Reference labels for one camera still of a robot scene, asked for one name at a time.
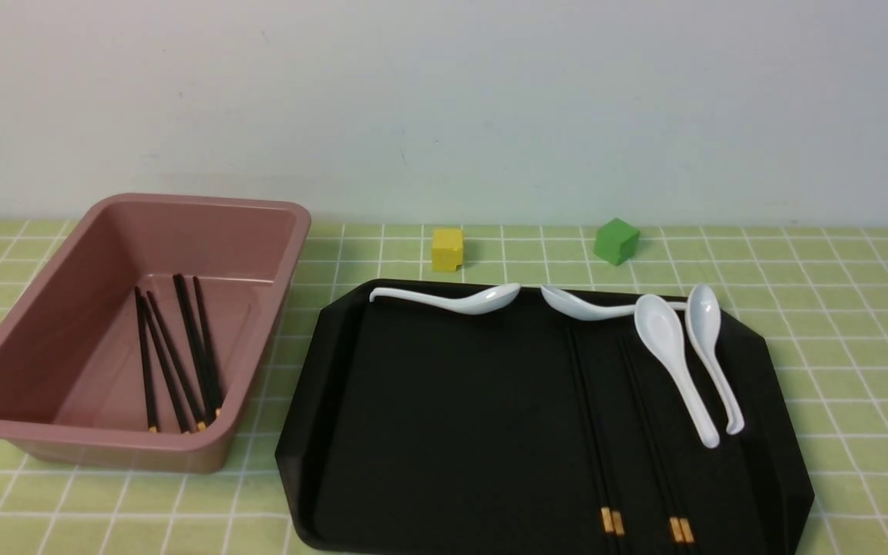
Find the white spoon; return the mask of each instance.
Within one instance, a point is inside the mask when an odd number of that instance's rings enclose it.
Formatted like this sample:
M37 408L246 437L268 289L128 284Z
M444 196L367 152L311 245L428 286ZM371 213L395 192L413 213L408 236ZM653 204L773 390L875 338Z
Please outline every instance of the white spoon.
M595 320L607 320L609 318L620 318L621 316L631 316L635 314L635 305L623 306L598 306L591 304L586 300L581 300L577 296L568 294L563 289L553 287L553 285L540 285L540 294L543 299L554 310L571 316L575 320L583 320L585 322L593 322ZM687 309L686 302L671 302L669 305L677 310Z
M407 291L406 289L397 288L374 288L369 294L369 302L373 302L376 298L385 296L385 298L401 298L420 304L436 306L451 312L459 314L469 314L478 316L486 312L493 312L508 306L516 295L519 294L519 284L497 285L494 288L487 288L478 294L466 296L466 298L440 298L436 295L417 294L415 291Z
M718 364L718 356L715 355L718 331L722 329L721 322L722 313L718 308L715 292L706 284L695 285L691 289L691 295L688 296L688 311L684 313L684 323L688 328L688 336L691 337L691 346L698 353L701 362L705 363L705 369L715 382L722 404L725 404L725 414L728 415L725 431L735 435L742 432L746 421L735 392L728 385L725 373Z
M691 373L684 360L684 329L677 312L656 295L641 296L635 302L635 330L642 343L663 363L677 384L701 443L714 449L719 442L718 430L698 394L698 388L691 381Z

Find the plastic bin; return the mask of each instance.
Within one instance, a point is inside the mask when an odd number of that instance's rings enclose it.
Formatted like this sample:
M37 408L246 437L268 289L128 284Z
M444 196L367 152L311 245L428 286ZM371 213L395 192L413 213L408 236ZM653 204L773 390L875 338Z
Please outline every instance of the plastic bin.
M89 210L0 324L0 439L36 458L208 473L235 436L310 228L295 203L120 194ZM172 275L197 275L225 391L202 432L146 425L133 287L152 291L191 382Z

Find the wall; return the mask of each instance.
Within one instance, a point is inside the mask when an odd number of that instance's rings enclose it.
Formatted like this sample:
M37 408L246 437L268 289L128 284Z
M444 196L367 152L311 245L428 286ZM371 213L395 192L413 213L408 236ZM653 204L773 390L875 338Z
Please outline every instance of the wall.
M0 2L0 214L888 224L888 2Z

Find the table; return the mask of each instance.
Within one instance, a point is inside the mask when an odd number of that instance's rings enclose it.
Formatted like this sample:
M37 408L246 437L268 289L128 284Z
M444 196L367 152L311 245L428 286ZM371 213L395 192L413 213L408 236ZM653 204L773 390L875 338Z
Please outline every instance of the table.
M0 220L0 321L73 228ZM595 228L464 226L459 273L430 267L434 225L314 224L225 470L45 463L0 440L0 553L313 553L275 470L318 310L371 278L684 294L708 282L763 334L817 492L800 553L888 553L888 229L644 227L637 256Z

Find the green cube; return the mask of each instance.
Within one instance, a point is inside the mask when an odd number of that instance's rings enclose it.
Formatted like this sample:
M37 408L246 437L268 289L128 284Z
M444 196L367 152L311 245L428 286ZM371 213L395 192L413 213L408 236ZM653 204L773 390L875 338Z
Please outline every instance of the green cube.
M595 236L595 256L614 266L626 262L635 254L639 230L619 218L599 229Z

